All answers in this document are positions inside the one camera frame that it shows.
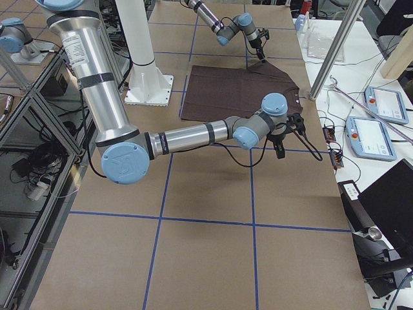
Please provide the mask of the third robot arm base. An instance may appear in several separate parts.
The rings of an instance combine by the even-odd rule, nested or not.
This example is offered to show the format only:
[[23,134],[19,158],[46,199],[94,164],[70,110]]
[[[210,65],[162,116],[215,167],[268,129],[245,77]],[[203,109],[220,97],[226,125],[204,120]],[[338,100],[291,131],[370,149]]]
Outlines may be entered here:
[[54,43],[36,41],[17,17],[1,21],[1,48],[19,65],[40,65],[56,52]]

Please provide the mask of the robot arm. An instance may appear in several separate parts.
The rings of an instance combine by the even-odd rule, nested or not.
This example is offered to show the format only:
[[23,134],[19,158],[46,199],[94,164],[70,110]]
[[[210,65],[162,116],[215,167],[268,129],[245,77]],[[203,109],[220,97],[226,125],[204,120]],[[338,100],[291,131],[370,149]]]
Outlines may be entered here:
[[[96,146],[101,153],[101,168],[109,180],[128,185],[145,177],[150,160],[160,155],[188,152],[220,141],[235,139],[246,150],[266,138],[272,141],[277,158],[285,157],[283,139],[294,133],[306,137],[303,118],[299,113],[288,115],[284,94],[270,93],[263,97],[260,108],[249,118],[230,116],[226,119],[158,133],[141,133],[130,123],[119,87],[110,68],[105,48],[100,43],[101,25],[97,4],[93,1],[36,1],[47,16],[49,29],[60,37],[69,63],[77,78],[81,99],[86,99],[97,127]],[[227,44],[238,32],[245,35],[264,59],[261,38],[269,39],[267,29],[258,29],[249,13],[235,16],[225,26],[203,1],[184,1],[217,35],[221,45]],[[129,94],[133,103],[168,104],[168,91],[173,76],[166,76],[156,67],[144,4],[135,19],[142,35],[128,43],[132,57]]]
[[256,55],[261,62],[265,62],[265,53],[263,50],[265,41],[270,39],[269,31],[265,28],[255,26],[252,16],[248,13],[242,13],[233,18],[222,17],[219,19],[207,7],[204,1],[183,1],[181,4],[193,10],[205,24],[215,33],[217,41],[221,46],[227,45],[238,33],[242,33],[245,41],[248,41],[251,48],[255,50],[253,55]]

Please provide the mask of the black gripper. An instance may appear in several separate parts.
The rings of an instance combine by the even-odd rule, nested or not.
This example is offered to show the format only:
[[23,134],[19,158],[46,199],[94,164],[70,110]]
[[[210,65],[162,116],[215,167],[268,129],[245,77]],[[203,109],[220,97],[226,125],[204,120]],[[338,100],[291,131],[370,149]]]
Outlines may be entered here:
[[256,56],[264,63],[265,54],[263,51],[262,38],[270,39],[269,30],[266,28],[256,28],[253,32],[247,35],[248,42],[252,48],[256,48]]
[[285,148],[283,140],[287,134],[293,133],[299,141],[304,142],[302,137],[305,137],[305,122],[300,114],[295,113],[287,116],[284,124],[280,124],[278,129],[281,129],[279,134],[270,133],[269,140],[273,143],[277,159],[285,158]]

